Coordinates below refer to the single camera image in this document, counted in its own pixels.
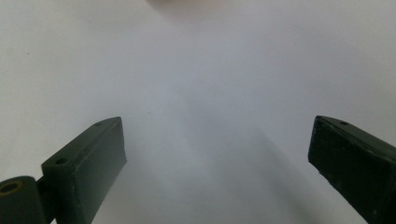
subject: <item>white surface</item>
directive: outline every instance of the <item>white surface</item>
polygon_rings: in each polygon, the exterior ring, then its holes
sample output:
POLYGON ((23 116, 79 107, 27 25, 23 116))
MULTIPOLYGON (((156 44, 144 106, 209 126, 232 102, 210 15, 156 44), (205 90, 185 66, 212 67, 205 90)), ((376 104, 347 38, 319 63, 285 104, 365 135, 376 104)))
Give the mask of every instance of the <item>white surface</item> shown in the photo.
POLYGON ((0 2, 0 179, 122 116, 93 223, 364 223, 306 159, 315 115, 396 145, 394 1, 0 2))

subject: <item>blurry object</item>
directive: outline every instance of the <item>blurry object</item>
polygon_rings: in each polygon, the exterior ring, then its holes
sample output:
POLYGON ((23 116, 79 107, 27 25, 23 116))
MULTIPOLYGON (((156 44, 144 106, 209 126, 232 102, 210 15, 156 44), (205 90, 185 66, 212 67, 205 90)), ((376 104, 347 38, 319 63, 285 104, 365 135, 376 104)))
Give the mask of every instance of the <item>blurry object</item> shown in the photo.
POLYGON ((97 122, 47 159, 37 182, 19 176, 0 183, 0 221, 91 223, 125 162, 121 119, 97 122))
POLYGON ((368 223, 396 223, 395 147, 349 123, 318 116, 308 159, 368 223))

